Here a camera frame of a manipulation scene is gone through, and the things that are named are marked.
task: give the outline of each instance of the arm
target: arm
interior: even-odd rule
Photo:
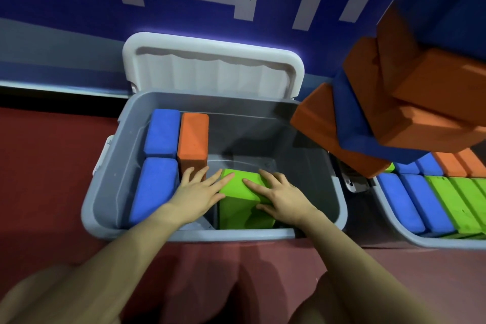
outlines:
[[[273,204],[258,205],[305,232],[319,252],[332,287],[355,322],[432,324],[439,321],[378,262],[339,230],[283,174],[260,171],[272,188],[244,180]]]
[[[193,170],[184,173],[177,192],[167,204],[78,267],[27,307],[12,324],[111,324],[170,235],[224,198],[217,192],[234,176],[229,174],[216,182],[220,169],[201,182],[206,167],[189,182]]]

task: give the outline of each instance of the pink floor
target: pink floor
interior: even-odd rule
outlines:
[[[0,109],[0,297],[39,269],[82,263],[103,247],[84,231],[80,208],[116,127],[115,119]],[[486,253],[368,253],[451,322],[484,322]],[[124,321],[284,323],[324,271],[304,239],[167,244]]]

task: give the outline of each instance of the finger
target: finger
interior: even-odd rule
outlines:
[[[264,205],[264,204],[257,204],[255,206],[258,210],[263,210],[266,212],[268,215],[270,215],[273,219],[276,219],[276,210],[273,206],[270,205]]]
[[[286,186],[290,185],[289,181],[287,180],[287,178],[283,173],[275,172],[273,173],[273,175],[282,185],[286,185]]]
[[[227,176],[224,176],[222,179],[220,179],[215,184],[210,186],[211,192],[213,193],[219,192],[224,186],[226,186],[229,183],[230,180],[233,179],[234,176],[235,176],[234,173],[230,173]]]
[[[187,168],[184,174],[182,175],[181,179],[181,186],[185,186],[189,183],[189,178],[191,177],[191,173],[194,170],[194,167]]]
[[[225,197],[226,197],[225,194],[215,194],[213,197],[210,198],[210,207]]]
[[[205,166],[201,170],[198,170],[197,173],[194,174],[194,178],[191,180],[191,183],[199,183],[203,179],[204,174],[206,174],[208,169],[209,169],[209,167]]]
[[[218,180],[218,178],[221,176],[221,173],[222,173],[222,169],[218,170],[211,177],[207,178],[206,180],[202,181],[201,183],[203,185],[211,186],[213,183],[215,183]]]
[[[280,185],[280,182],[275,178],[272,173],[269,173],[263,169],[259,169],[258,173],[260,173],[261,176],[264,177],[264,179],[266,179],[272,187]]]
[[[243,178],[243,183],[248,187],[250,190],[255,191],[256,193],[260,195],[264,195],[266,197],[270,196],[270,193],[272,192],[270,188],[267,188],[262,185],[258,185],[255,182],[252,182],[250,180],[247,180],[246,178]]]

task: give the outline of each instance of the person's left hand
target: person's left hand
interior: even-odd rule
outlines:
[[[189,181],[194,167],[188,168],[184,172],[174,196],[169,202],[155,211],[154,217],[160,215],[165,220],[169,218],[170,222],[182,226],[202,217],[211,206],[225,198],[223,194],[218,192],[228,184],[235,174],[228,174],[221,180],[216,181],[221,176],[222,169],[220,169],[207,180],[201,182],[208,169],[209,167],[204,167],[199,170],[194,174],[194,178]]]

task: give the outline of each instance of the hand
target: hand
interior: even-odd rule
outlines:
[[[155,213],[180,227],[202,217],[211,206],[225,198],[223,194],[218,192],[226,186],[235,174],[228,174],[222,180],[217,181],[221,176],[222,169],[220,169],[207,180],[201,182],[208,169],[209,167],[204,167],[199,170],[194,178],[189,181],[194,167],[188,168],[184,172],[174,196]]]
[[[258,172],[268,181],[271,188],[243,179],[250,190],[265,196],[273,204],[273,206],[258,204],[256,206],[258,210],[264,210],[273,218],[298,228],[310,214],[318,212],[302,191],[291,185],[282,173],[272,174],[262,169]]]

